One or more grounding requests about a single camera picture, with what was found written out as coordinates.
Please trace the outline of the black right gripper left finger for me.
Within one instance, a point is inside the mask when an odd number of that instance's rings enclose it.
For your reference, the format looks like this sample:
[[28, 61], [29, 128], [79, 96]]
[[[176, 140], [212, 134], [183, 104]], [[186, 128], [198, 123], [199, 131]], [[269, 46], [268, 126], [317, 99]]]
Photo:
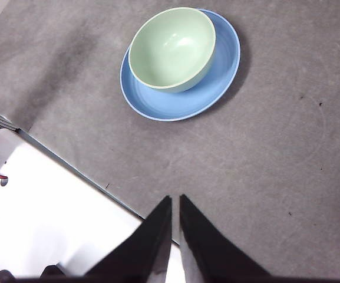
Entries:
[[169, 260], [172, 200], [164, 197], [123, 243], [94, 265], [87, 274], [150, 274], [156, 259]]

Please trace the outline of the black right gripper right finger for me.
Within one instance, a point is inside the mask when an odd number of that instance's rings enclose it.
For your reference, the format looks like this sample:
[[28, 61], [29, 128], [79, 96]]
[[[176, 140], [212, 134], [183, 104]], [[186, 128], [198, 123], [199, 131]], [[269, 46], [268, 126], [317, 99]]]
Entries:
[[180, 226], [202, 274], [267, 274], [229, 241], [186, 196], [180, 196]]

